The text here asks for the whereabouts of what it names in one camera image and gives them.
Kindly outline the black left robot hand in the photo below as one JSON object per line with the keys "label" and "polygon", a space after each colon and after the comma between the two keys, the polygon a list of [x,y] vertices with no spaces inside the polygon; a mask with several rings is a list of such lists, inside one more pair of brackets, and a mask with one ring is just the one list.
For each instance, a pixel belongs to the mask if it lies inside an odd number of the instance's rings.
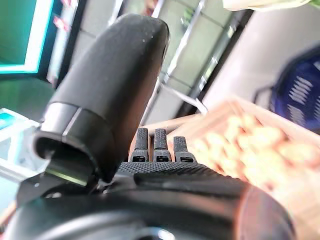
{"label": "black left robot hand", "polygon": [[129,14],[58,86],[32,136],[49,163],[25,179],[4,240],[294,240],[287,211],[250,183],[199,164],[186,139],[140,128],[170,31]]}

